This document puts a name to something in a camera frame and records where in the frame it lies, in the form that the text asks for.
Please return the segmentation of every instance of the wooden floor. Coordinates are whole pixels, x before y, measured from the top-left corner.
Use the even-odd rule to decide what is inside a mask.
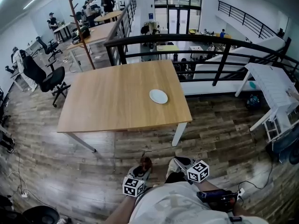
[[[65,49],[67,44],[60,45]],[[97,68],[109,66],[105,48],[93,45]],[[83,50],[77,50],[83,70],[91,70]],[[76,66],[61,62],[66,52],[59,55],[56,67],[63,65],[65,81],[71,84]],[[24,89],[27,85],[21,82]],[[52,95],[20,92],[14,85],[5,108],[11,115],[8,130],[20,153],[20,172],[28,189],[41,201],[54,206],[62,217],[69,216],[79,223],[102,223],[122,201],[121,184],[130,167],[136,165],[145,151],[154,163],[152,183],[163,183],[168,163],[175,155],[200,158],[210,165],[210,181],[220,188],[237,190],[239,182],[250,180],[262,187],[271,169],[265,152],[265,132],[262,127],[251,134],[253,125],[267,109],[249,112],[245,99],[218,96],[188,99],[193,121],[187,125],[181,142],[171,146],[175,126],[147,132],[118,132],[79,135],[98,152],[93,154],[83,146],[69,142],[56,133],[64,97],[59,97],[57,108],[52,106]],[[299,165],[273,164],[269,184],[258,190],[251,184],[242,184],[246,190],[244,208],[270,223],[286,223],[298,211]],[[0,148],[0,191],[12,195],[20,181],[17,154],[8,154]],[[31,194],[28,198],[14,195],[18,211],[41,205]]]

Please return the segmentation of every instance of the person in white clothes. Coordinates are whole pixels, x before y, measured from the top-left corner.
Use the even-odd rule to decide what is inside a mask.
[[[13,49],[13,66],[18,67],[20,75],[23,77],[23,79],[26,81],[26,83],[31,88],[31,91],[34,92],[37,88],[37,83],[35,83],[34,80],[30,79],[24,74],[24,65],[23,65],[23,58],[21,56],[21,53],[17,47],[14,47]]]
[[[166,175],[166,182],[145,192],[143,197],[126,196],[105,224],[230,224],[228,213],[212,210],[207,203],[196,196],[199,191],[219,189],[208,181],[190,185],[184,173],[172,159]],[[268,224],[260,217],[245,211],[239,204],[233,208],[233,216],[239,224]]]

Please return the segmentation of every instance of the wooden pole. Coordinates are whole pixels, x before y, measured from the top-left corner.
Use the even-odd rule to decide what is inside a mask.
[[[81,32],[81,29],[80,29],[80,26],[79,26],[79,23],[78,23],[78,20],[77,20],[77,17],[76,17],[76,13],[75,13],[75,9],[74,9],[74,6],[73,6],[73,0],[69,0],[70,2],[70,6],[71,6],[71,11],[73,13],[73,17],[74,17],[74,20],[75,20],[75,23],[76,23],[76,26],[77,26],[77,29],[78,29],[78,32],[79,32],[79,36],[81,38],[81,42],[83,43],[83,46],[84,46],[84,49],[85,49],[85,52],[88,56],[88,59],[89,59],[89,62],[90,64],[92,65],[93,69],[95,70],[95,67],[93,65],[93,61],[92,61],[92,58],[90,57],[90,54],[89,54],[89,51],[86,47],[86,44],[85,44],[85,41],[84,41],[84,38],[83,38],[83,35],[82,35],[82,32]]]

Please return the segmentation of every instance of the chair base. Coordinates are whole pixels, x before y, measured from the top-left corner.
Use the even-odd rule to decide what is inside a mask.
[[[60,50],[60,49],[59,49],[59,50],[55,50],[55,51],[53,51],[53,52],[52,52],[52,55],[51,55],[51,56],[49,57],[49,59],[48,59],[48,62],[50,62],[50,59],[51,59],[52,57],[53,57],[53,59],[56,59],[56,54],[58,54],[58,53],[61,53],[61,54],[62,54],[63,52],[62,52],[62,50]]]
[[[66,98],[66,95],[64,94],[63,91],[69,89],[69,88],[70,88],[70,85],[66,85],[66,83],[63,82],[62,85],[61,85],[60,87],[57,85],[56,88],[57,88],[57,91],[54,91],[54,92],[52,93],[53,96],[55,96],[55,94],[56,94],[55,99],[54,99],[54,101],[53,101],[53,106],[54,106],[55,108],[57,107],[57,105],[56,105],[55,103],[56,103],[56,101],[57,101],[58,96],[60,96],[60,94],[62,94],[62,95],[64,96],[64,98]]]

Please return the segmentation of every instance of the chair backrest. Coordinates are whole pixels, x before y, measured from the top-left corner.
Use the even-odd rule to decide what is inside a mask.
[[[44,72],[43,69],[40,68],[30,56],[25,57],[23,63],[24,74],[41,85],[43,83],[43,80],[47,77],[46,72]]]
[[[42,45],[43,49],[47,53],[48,52],[48,46],[41,40],[41,38],[39,36],[36,38],[36,40],[37,40],[38,43],[40,43]]]

